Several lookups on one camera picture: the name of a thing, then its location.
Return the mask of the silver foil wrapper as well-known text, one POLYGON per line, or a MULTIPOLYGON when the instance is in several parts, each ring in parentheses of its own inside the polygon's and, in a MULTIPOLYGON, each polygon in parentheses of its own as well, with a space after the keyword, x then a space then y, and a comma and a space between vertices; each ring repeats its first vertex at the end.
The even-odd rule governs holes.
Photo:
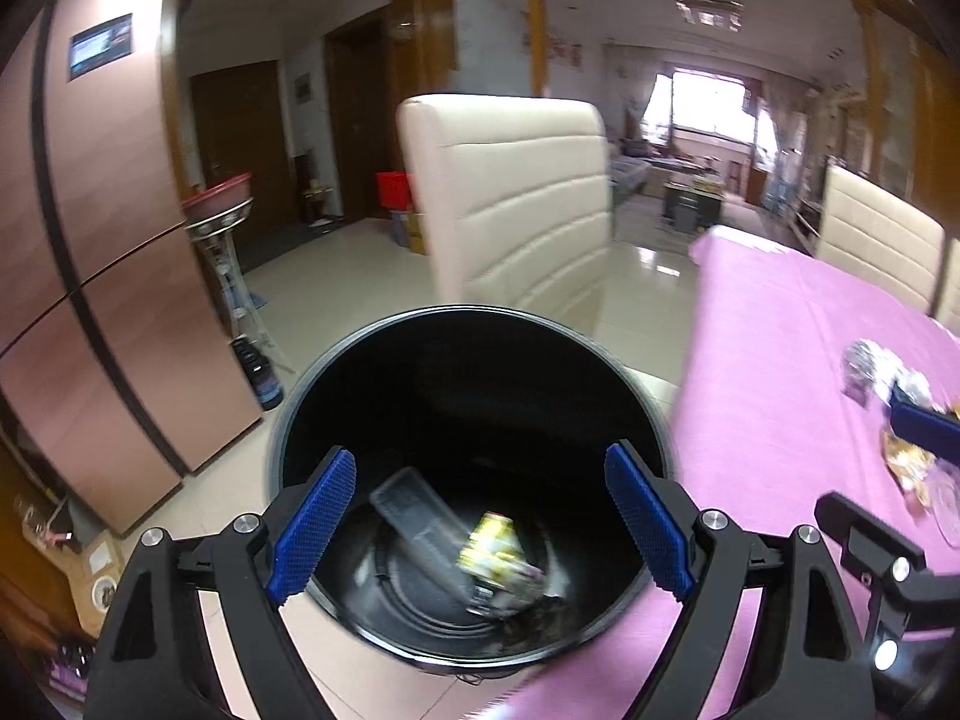
POLYGON ((891 349, 861 338, 848 344, 841 358, 844 392, 859 403, 875 397, 890 406, 905 400, 932 405, 932 388, 923 372, 908 367, 891 349))

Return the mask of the clear plastic wrapper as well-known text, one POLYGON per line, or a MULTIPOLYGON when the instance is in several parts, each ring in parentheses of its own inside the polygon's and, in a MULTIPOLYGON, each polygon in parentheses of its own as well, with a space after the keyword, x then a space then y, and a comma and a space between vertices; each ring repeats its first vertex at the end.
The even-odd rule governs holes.
POLYGON ((415 468, 404 468, 370 494, 377 513, 397 532, 405 551, 459 605, 475 598, 475 583, 459 567, 470 530, 415 468))

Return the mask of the yellow snack wrapper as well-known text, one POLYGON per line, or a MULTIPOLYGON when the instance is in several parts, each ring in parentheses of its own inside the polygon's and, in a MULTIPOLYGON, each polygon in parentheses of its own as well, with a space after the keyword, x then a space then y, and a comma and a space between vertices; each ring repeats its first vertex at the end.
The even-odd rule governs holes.
POLYGON ((494 512, 483 515, 470 532, 457 567, 472 582, 469 610, 478 616, 512 616, 545 593, 545 573, 527 561, 514 522, 494 512))

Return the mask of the black round trash bin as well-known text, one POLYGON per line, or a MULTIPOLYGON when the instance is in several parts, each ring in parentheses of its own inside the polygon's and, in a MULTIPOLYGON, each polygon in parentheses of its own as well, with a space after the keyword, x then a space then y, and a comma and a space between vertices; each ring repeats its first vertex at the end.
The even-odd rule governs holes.
POLYGON ((286 400, 268 456, 275 489, 335 447, 355 457, 355 495, 309 582, 322 611, 422 670, 501 678, 596 639, 647 587, 605 486, 619 440, 654 475, 674 473, 658 402, 600 344, 519 310, 433 305, 327 349, 286 400), (511 518, 550 578, 544 598, 493 621, 439 587, 374 507, 405 470, 466 525, 511 518))

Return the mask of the cream chair far right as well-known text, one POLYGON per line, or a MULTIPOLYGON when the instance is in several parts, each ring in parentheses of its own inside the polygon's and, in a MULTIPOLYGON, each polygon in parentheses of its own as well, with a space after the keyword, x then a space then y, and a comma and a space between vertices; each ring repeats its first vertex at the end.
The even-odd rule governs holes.
POLYGON ((940 273, 939 296, 932 316, 956 337, 960 335, 960 241, 953 239, 940 273))

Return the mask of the pink floral tablecloth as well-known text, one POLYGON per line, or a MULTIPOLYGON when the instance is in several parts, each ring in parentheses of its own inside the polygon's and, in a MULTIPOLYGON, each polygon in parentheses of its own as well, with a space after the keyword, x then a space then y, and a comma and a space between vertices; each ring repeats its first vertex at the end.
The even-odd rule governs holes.
MULTIPOLYGON (((670 427, 675 473, 705 509, 744 530, 789 535, 838 491, 958 574, 934 517, 910 509, 880 455, 884 408, 843 394, 843 351, 875 341, 958 400, 958 338, 872 284, 745 232, 693 244, 700 267, 685 374, 670 427)), ((622 718, 674 626, 679 605, 647 589, 594 644, 546 667, 473 718, 622 718)))

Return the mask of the cream chair far side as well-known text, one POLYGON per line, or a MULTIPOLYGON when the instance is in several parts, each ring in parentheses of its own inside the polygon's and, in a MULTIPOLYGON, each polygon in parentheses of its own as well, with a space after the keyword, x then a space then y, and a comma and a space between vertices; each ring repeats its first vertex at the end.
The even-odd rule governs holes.
POLYGON ((928 312, 944 242, 944 228, 924 211, 846 167, 828 167, 817 260, 928 312))

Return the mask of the rose gold refrigerator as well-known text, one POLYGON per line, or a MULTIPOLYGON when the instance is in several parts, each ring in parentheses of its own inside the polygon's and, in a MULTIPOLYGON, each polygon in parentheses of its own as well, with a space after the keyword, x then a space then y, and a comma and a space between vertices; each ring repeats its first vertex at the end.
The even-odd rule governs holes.
POLYGON ((185 231, 163 0, 47 0, 2 70, 2 394, 127 532, 259 421, 185 231))

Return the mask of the dark bottle on floor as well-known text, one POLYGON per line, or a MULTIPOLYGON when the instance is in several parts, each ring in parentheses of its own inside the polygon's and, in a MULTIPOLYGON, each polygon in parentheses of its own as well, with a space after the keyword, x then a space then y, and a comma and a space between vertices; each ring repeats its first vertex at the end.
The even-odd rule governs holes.
POLYGON ((283 401, 285 390, 267 356, 259 351, 247 337, 233 338, 231 349, 244 372, 247 383, 251 385, 252 392, 256 395, 260 408, 263 411, 275 410, 283 401))

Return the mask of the window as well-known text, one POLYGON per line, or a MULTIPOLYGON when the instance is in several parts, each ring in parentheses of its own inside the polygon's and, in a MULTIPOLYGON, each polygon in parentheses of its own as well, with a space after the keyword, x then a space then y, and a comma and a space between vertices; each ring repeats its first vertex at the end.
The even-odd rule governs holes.
POLYGON ((664 143, 673 128, 775 148, 770 114, 765 109, 748 114, 743 109, 745 98, 745 85, 727 76, 686 70, 659 75, 641 117, 641 133, 650 142, 664 143))

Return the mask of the grey sofa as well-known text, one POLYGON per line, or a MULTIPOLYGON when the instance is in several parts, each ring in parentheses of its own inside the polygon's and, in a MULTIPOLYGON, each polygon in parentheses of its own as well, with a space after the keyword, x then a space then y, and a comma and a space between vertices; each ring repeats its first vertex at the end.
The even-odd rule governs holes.
POLYGON ((619 205, 635 195, 646 184, 651 164, 646 158, 633 158, 626 154, 617 154, 608 161, 610 182, 612 182, 613 203, 619 205))

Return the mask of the metal stand with red basin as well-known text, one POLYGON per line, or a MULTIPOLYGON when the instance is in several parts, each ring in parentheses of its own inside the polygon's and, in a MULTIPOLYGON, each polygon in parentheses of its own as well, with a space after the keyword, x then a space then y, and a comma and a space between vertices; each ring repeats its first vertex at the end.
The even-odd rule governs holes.
POLYGON ((235 246, 235 231, 251 216, 251 172, 241 172, 182 202, 185 232, 202 252, 220 283, 229 335, 245 335, 270 361, 288 374, 296 369, 270 335, 245 284, 235 246))

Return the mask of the ceiling lamp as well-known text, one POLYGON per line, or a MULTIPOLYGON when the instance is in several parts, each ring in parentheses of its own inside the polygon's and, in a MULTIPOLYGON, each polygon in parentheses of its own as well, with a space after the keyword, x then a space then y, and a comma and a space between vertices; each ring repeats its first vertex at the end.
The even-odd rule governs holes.
POLYGON ((739 32, 743 5, 737 0, 674 0, 689 25, 739 32))

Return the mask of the cream chair near bin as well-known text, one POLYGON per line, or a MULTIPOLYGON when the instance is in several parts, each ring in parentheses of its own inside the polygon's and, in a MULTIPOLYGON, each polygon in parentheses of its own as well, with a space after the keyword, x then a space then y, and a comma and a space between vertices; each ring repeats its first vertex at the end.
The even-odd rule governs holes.
POLYGON ((439 302, 511 307, 592 335, 613 232, 597 107, 421 94, 397 125, 439 302))

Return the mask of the cardboard box on floor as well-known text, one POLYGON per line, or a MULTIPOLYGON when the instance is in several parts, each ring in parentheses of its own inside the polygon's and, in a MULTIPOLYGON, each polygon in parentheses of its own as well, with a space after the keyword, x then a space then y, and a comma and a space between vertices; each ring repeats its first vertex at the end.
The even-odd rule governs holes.
POLYGON ((391 231, 395 242, 414 254, 425 255, 427 243, 421 229, 421 218, 415 210, 393 211, 391 213, 391 231))

